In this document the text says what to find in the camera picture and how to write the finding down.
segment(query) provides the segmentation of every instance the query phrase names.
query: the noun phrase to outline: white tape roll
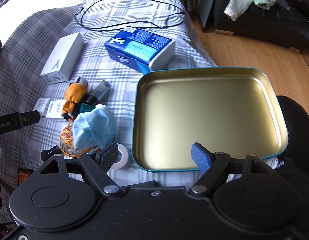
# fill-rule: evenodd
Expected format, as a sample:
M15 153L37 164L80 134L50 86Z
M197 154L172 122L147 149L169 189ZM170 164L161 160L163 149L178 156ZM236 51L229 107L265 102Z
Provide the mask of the white tape roll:
M112 165L112 169L116 170L124 170L129 167L131 164L131 155L128 153L128 150L126 147L124 147L122 144L118 144L118 150L119 150L119 155L121 154L121 159L118 162L115 162Z

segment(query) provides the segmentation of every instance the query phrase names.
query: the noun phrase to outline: blue face mask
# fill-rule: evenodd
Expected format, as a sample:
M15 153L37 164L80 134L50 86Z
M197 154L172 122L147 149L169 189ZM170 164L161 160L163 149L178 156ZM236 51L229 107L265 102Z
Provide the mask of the blue face mask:
M106 106L96 105L91 112L79 114L72 127L75 151L96 145L102 149L114 138L115 118Z

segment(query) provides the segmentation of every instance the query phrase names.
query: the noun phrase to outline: plaid tablecloth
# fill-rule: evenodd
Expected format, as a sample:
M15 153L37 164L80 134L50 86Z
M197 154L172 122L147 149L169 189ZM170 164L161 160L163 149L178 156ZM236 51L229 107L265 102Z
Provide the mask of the plaid tablecloth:
M136 85L142 74L109 58L105 41L118 31L93 32L80 27L74 14L87 8L96 0L80 5L40 11L26 19L11 35L0 56L0 115L31 111L39 97L62 99L70 82L83 76L94 89L102 80L112 87L106 104L116 117L115 142L131 149ZM159 0L182 7L179 0ZM84 16L91 27L107 26L134 20L144 20L164 25L168 15L177 12L173 6L149 0L105 0L94 5ZM171 25L181 19L171 17ZM130 24L148 26L147 24ZM167 66L174 68L216 67L201 45L191 20L186 14L185 23L168 29L149 29L176 41L176 56ZM76 67L69 82L47 85L39 77L41 70L58 39L80 32L85 40ZM39 123L0 136L3 156L0 159L2 197L6 203L17 186L17 169L37 169L40 152L58 144L60 131L67 122L42 118ZM200 176L199 172L148 173L136 163L123 171L110 170L109 175L119 185L129 185L156 180L162 186L190 186Z

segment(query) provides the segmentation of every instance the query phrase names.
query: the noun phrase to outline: metal tray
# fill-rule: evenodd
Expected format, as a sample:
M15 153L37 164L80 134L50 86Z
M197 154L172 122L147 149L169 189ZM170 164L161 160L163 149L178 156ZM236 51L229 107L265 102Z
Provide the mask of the metal tray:
M254 68L150 72L137 87L132 153L147 171L198 167L191 146L232 158L282 153L288 133L269 79Z

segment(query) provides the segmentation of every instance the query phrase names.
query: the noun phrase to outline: barcode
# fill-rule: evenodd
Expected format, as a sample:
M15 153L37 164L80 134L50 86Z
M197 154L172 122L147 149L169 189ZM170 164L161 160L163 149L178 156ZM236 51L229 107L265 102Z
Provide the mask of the barcode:
M134 32L134 31L136 31L136 28L127 26L127 27L124 27L124 28L123 28L123 31L132 33L132 32Z

